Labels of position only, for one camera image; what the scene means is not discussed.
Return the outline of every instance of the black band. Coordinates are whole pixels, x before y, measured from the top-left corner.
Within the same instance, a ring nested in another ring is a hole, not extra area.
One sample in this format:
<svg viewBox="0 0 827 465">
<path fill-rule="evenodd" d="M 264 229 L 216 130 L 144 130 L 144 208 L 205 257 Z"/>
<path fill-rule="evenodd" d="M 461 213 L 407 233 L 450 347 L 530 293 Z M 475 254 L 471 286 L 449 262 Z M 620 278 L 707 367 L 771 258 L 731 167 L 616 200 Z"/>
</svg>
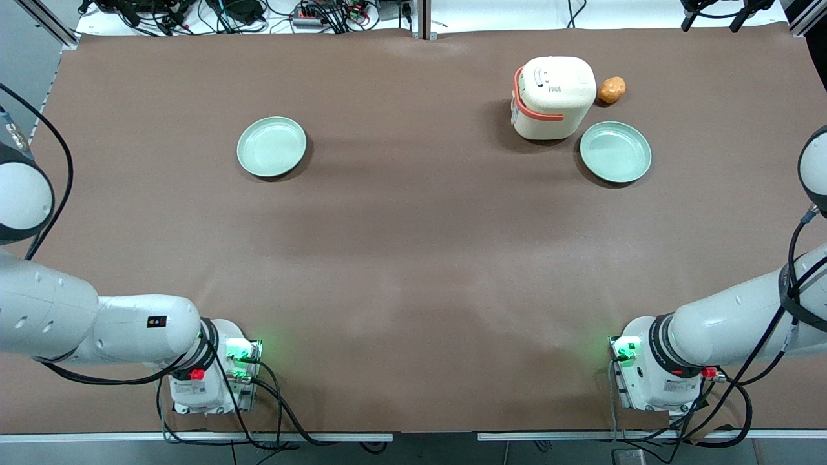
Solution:
<svg viewBox="0 0 827 465">
<path fill-rule="evenodd" d="M 195 350 L 195 354 L 181 365 L 181 369 L 172 372 L 172 377 L 178 381 L 189 381 L 189 373 L 192 370 L 206 370 L 215 360 L 216 354 L 212 349 L 207 347 L 207 344 L 211 344 L 214 348 L 218 347 L 218 330 L 209 318 L 201 317 L 201 322 L 204 330 L 201 331 L 200 342 L 198 343 L 198 348 Z M 199 355 L 200 359 L 190 364 L 190 362 Z"/>
<path fill-rule="evenodd" d="M 43 176 L 43 179 L 46 180 L 46 183 L 49 185 L 49 191 L 51 192 L 52 198 L 52 205 L 50 206 L 50 212 L 43 218 L 40 224 L 36 225 L 33 228 L 28 229 L 15 229 L 6 226 L 5 224 L 0 223 L 0 246 L 11 244 L 17 241 L 22 241 L 23 239 L 27 239 L 29 237 L 34 236 L 35 234 L 39 233 L 43 227 L 49 222 L 49 218 L 51 218 L 52 212 L 55 209 L 55 190 L 51 185 L 51 181 L 49 181 L 49 177 L 46 176 L 46 173 L 41 170 L 41 168 L 32 160 L 26 158 L 22 153 L 19 151 L 7 146 L 5 144 L 0 143 L 0 165 L 5 163 L 21 163 L 26 166 L 30 166 L 31 168 L 37 170 Z"/>
<path fill-rule="evenodd" d="M 703 367 L 697 367 L 683 360 L 675 353 L 672 343 L 669 342 L 667 330 L 673 315 L 674 312 L 655 317 L 654 323 L 649 326 L 649 347 L 661 368 L 680 378 L 694 378 L 700 374 L 700 369 Z"/>
<path fill-rule="evenodd" d="M 827 333 L 827 320 L 805 309 L 801 304 L 796 302 L 795 299 L 790 297 L 791 294 L 790 266 L 784 265 L 781 273 L 778 274 L 778 298 L 781 301 L 781 307 L 792 315 L 793 318 Z"/>
</svg>

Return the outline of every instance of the sticker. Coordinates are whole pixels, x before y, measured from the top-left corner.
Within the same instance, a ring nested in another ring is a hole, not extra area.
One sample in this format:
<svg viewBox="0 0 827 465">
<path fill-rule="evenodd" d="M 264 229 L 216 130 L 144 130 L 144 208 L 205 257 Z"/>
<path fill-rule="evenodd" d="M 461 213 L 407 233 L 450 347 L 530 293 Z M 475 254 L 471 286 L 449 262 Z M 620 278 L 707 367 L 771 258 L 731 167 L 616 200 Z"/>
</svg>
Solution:
<svg viewBox="0 0 827 465">
<path fill-rule="evenodd" d="M 165 328 L 166 327 L 166 315 L 150 316 L 148 319 L 146 319 L 146 327 L 147 328 Z"/>
<path fill-rule="evenodd" d="M 175 394 L 199 395 L 207 392 L 207 383 L 204 381 L 176 382 L 172 387 Z"/>
<path fill-rule="evenodd" d="M 519 108 L 517 107 L 517 103 L 514 99 L 511 99 L 511 125 L 517 123 L 517 117 L 519 116 Z"/>
<path fill-rule="evenodd" d="M 663 392 L 688 392 L 698 386 L 689 380 L 664 380 Z"/>
</svg>

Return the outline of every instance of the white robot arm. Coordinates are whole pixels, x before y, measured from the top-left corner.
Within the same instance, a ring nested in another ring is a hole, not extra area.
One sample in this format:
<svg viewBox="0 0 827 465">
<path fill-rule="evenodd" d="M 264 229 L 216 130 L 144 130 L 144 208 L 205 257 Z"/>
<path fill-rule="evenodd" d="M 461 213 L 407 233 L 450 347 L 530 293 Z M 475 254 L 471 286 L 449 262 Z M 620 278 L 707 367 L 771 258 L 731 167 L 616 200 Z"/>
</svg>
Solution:
<svg viewBox="0 0 827 465">
<path fill-rule="evenodd" d="M 827 127 L 806 143 L 799 177 L 813 202 L 802 219 L 805 224 L 818 212 L 827 212 Z M 787 297 L 785 266 L 674 313 L 630 322 L 610 342 L 619 364 L 622 404 L 685 414 L 699 396 L 705 368 L 744 364 L 771 324 L 774 330 L 754 360 L 773 358 L 780 351 L 792 356 L 827 350 L 827 267 L 822 269 L 826 257 L 827 244 L 795 260 L 796 277 L 805 278 L 797 302 Z"/>
<path fill-rule="evenodd" d="M 51 219 L 51 183 L 30 158 L 0 144 L 0 245 L 36 235 Z M 172 295 L 98 297 L 85 280 L 0 249 L 0 352 L 61 365 L 146 363 L 169 372 L 180 413 L 251 410 L 261 343 L 233 323 L 203 319 Z M 92 382 L 92 384 L 112 384 Z"/>
</svg>

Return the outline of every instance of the warning label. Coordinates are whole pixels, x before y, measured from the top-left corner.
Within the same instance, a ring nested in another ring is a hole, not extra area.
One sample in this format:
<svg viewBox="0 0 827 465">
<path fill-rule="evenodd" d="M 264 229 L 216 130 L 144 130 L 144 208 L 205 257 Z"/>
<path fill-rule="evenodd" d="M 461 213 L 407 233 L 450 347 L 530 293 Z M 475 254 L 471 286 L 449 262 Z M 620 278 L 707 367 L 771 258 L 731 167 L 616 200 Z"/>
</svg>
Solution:
<svg viewBox="0 0 827 465">
<path fill-rule="evenodd" d="M 664 392 L 687 392 L 698 386 L 694 381 L 690 380 L 664 380 Z"/>
</svg>

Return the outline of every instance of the orange handle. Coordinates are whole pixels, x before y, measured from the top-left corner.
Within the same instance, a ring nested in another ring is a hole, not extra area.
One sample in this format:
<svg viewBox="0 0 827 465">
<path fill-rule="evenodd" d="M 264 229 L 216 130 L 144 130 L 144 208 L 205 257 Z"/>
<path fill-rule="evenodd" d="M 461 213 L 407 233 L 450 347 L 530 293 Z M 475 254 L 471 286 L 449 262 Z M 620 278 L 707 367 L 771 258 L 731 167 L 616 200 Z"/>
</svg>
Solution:
<svg viewBox="0 0 827 465">
<path fill-rule="evenodd" d="M 519 111 L 527 117 L 531 119 L 536 119 L 538 121 L 562 121 L 563 115 L 556 114 L 546 114 L 546 113 L 537 113 L 533 110 L 528 109 L 523 103 L 523 100 L 519 97 L 519 74 L 520 71 L 523 70 L 523 66 L 520 66 L 517 69 L 517 72 L 514 73 L 514 101 L 517 103 L 517 108 Z"/>
</svg>

